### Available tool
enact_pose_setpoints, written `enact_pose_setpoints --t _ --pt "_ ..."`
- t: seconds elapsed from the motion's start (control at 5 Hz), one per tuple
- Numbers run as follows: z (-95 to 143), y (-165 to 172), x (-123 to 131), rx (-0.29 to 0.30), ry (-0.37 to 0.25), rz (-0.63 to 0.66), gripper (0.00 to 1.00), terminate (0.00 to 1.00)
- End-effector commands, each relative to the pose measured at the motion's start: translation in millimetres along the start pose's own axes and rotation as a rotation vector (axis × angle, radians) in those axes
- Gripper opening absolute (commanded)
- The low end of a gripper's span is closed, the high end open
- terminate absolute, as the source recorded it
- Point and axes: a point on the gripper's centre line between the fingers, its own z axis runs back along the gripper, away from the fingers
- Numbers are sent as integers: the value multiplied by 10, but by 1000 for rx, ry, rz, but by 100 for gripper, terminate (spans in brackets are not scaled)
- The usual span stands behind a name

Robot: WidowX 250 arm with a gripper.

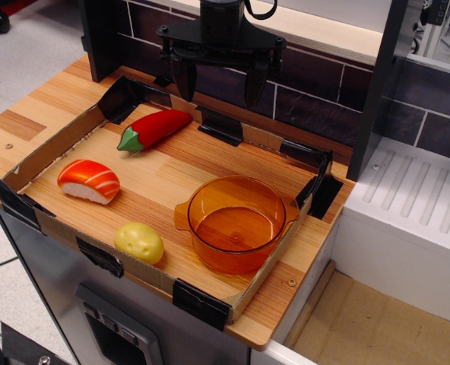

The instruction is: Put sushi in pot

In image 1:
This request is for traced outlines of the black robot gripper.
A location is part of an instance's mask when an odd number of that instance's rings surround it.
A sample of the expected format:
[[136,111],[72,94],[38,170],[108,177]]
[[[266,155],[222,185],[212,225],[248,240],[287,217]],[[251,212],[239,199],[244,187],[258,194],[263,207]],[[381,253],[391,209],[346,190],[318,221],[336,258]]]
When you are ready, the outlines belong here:
[[256,27],[246,15],[264,21],[276,10],[277,2],[267,12],[258,14],[252,10],[250,1],[201,1],[197,19],[160,26],[157,29],[162,40],[160,58],[170,62],[180,97],[193,100],[195,64],[237,68],[248,70],[245,102],[247,108],[255,107],[267,83],[268,71],[281,69],[287,41]]

